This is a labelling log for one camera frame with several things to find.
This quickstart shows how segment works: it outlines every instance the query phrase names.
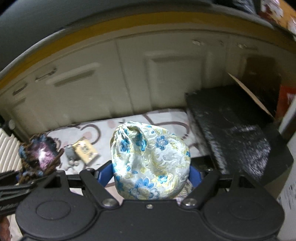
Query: white radiator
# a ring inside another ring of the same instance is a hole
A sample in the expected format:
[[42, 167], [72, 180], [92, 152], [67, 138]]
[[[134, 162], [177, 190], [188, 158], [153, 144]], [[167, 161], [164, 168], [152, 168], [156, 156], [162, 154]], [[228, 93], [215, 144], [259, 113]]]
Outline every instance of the white radiator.
[[13, 134], [9, 137], [0, 128], [0, 173], [21, 168], [19, 146], [20, 142]]

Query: screw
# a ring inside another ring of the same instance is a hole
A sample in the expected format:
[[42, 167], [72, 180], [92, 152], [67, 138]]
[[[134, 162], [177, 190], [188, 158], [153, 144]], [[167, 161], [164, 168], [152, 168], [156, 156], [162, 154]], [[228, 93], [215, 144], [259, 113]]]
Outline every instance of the screw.
[[194, 198], [187, 198], [183, 201], [183, 203], [187, 207], [195, 207], [197, 204], [197, 201]]
[[105, 207], [114, 207], [117, 205], [117, 201], [114, 198], [107, 198], [103, 200], [102, 204]]
[[146, 205], [146, 208], [148, 208], [148, 209], [153, 209], [153, 205], [152, 205], [152, 204], [147, 204], [147, 205]]

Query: drawer handle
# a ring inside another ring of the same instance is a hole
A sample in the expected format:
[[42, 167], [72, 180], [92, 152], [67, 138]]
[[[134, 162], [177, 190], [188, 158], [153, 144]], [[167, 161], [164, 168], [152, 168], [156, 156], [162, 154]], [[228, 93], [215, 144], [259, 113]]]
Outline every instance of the drawer handle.
[[13, 95], [13, 96], [17, 95], [19, 92], [23, 91], [27, 86], [28, 86], [28, 84], [25, 83], [25, 85], [24, 85], [22, 88], [20, 88], [20, 89], [14, 91], [14, 92], [12, 93], [12, 95]]
[[192, 43], [198, 46], [206, 45], [204, 42], [198, 41], [198, 40], [192, 40]]
[[254, 51], [258, 51], [258, 48], [257, 47], [249, 47], [245, 44], [241, 44], [241, 43], [238, 43], [237, 46], [240, 48], [240, 49], [247, 49], [247, 50], [254, 50]]
[[42, 75], [41, 77], [36, 77], [35, 82], [38, 83], [39, 81], [45, 79], [46, 77], [53, 75], [56, 71], [57, 71], [57, 68], [54, 68], [51, 72], [49, 72], [45, 75]]

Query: red object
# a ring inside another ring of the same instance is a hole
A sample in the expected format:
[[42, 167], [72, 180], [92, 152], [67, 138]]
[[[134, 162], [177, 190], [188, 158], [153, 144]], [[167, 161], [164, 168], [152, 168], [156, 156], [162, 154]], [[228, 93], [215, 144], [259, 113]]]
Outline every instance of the red object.
[[276, 119], [281, 119], [284, 117], [295, 95], [296, 88], [281, 85], [279, 90], [279, 100], [276, 107]]

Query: blue flower pattern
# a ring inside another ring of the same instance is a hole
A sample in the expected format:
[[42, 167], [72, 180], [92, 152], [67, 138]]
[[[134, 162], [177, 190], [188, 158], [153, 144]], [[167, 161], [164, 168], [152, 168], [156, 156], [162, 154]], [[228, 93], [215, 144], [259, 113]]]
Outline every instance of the blue flower pattern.
[[165, 176], [165, 175], [158, 176], [158, 181], [160, 182], [160, 184], [166, 183], [167, 180], [168, 180], [168, 176]]
[[130, 153], [129, 140], [128, 139], [125, 138], [125, 139], [121, 140], [120, 151]]
[[120, 176], [115, 176], [115, 178], [116, 178], [116, 181], [117, 181], [117, 184], [116, 184], [117, 190], [124, 192], [123, 183], [120, 181]]
[[[126, 171], [129, 172], [130, 170], [131, 170], [131, 167], [130, 166], [127, 166], [126, 167]], [[138, 174], [138, 172], [135, 171], [135, 170], [132, 170], [131, 172], [132, 172], [132, 174]]]
[[113, 163], [112, 163], [112, 166], [113, 166], [113, 173], [118, 172], [118, 170], [117, 170], [117, 168], [116, 168], [117, 163], [113, 162]]
[[138, 179], [135, 183], [134, 188], [129, 190], [130, 195], [139, 199], [142, 196], [142, 193], [145, 191], [149, 191], [149, 199], [157, 199], [159, 197], [159, 193], [156, 188], [153, 188], [154, 183], [150, 183], [149, 179], [146, 177], [145, 179]]
[[168, 140], [165, 139], [165, 136], [160, 136], [156, 138], [155, 146], [161, 150], [165, 149], [165, 146], [168, 144]]
[[147, 141], [144, 140], [142, 133], [137, 134], [136, 145], [141, 148], [141, 151], [145, 151], [145, 148], [147, 146]]

